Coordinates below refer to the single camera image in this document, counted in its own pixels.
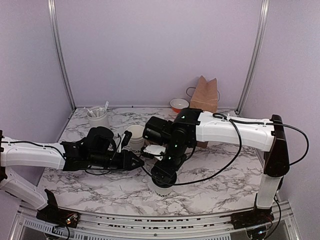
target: white wall panel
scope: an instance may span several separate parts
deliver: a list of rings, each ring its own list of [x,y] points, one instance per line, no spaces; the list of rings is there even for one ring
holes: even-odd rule
[[[56,0],[77,106],[167,106],[199,76],[217,78],[219,107],[236,108],[261,1]]]

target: orange bowl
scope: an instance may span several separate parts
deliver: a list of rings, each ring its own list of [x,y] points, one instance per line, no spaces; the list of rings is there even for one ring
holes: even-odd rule
[[[189,102],[182,98],[175,98],[170,101],[170,106],[172,110],[178,114],[181,109],[189,107]]]

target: marble countertop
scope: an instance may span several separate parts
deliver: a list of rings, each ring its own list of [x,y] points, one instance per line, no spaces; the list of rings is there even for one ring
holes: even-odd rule
[[[222,112],[235,116],[233,111]],[[87,135],[90,127],[86,113],[86,109],[75,111],[60,141],[78,141]],[[115,108],[108,110],[108,115],[116,136],[130,125],[144,126],[151,116],[173,120],[177,114],[170,108]],[[236,145],[217,142],[210,142],[207,148],[197,147],[193,157],[178,171],[177,182],[216,173],[237,150]],[[147,170],[151,170],[154,162],[145,160]],[[38,186],[51,190],[60,207],[79,211],[132,216],[202,215],[253,207],[262,172],[255,150],[243,147],[236,161],[217,177],[174,186],[166,197],[154,192],[151,178],[140,168],[102,176],[46,168]]]

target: robotic arm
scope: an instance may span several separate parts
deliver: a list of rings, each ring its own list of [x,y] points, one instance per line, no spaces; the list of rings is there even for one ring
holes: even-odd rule
[[[145,125],[143,136],[161,146],[166,145],[166,148],[161,156],[157,155],[159,160],[151,169],[152,181],[160,189],[174,186],[176,172],[187,159],[186,149],[194,148],[197,141],[239,144],[239,136],[228,119],[235,122],[243,145],[264,151],[263,175],[254,209],[233,214],[232,223],[235,229],[267,223],[274,219],[271,213],[273,199],[283,176],[290,168],[284,128],[272,125],[282,124],[278,115],[273,115],[271,119],[224,119],[214,117],[211,112],[185,108],[174,122],[153,116]]]
[[[101,170],[131,171],[144,165],[133,152],[122,149],[131,136],[132,133],[126,131],[116,146],[111,130],[94,127],[90,129],[87,137],[77,142],[41,144],[3,138],[0,130],[0,189],[31,204],[38,210],[37,218],[40,220],[58,224],[64,222],[69,227],[76,227],[77,212],[58,208],[51,191],[31,184],[11,167],[36,166],[62,171],[98,167]]]

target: white cup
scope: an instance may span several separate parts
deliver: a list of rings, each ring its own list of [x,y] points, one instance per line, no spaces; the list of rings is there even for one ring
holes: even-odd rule
[[[92,117],[89,112],[87,113],[90,128],[105,127],[105,128],[109,129],[110,124],[109,124],[109,118],[107,115],[107,111],[104,114],[102,114],[101,116],[98,116],[98,112],[99,112],[100,108],[101,108],[100,106],[94,106],[89,109],[97,116],[97,117]]]
[[[129,146],[135,154],[140,154],[141,148],[145,145],[145,139],[143,138],[144,129],[141,125],[131,125],[126,129],[132,133]]]
[[[167,188],[159,187],[159,186],[155,185],[153,181],[151,182],[150,187],[151,187],[151,189],[154,189],[155,193],[161,197],[168,196],[173,189],[173,186],[170,186]]]

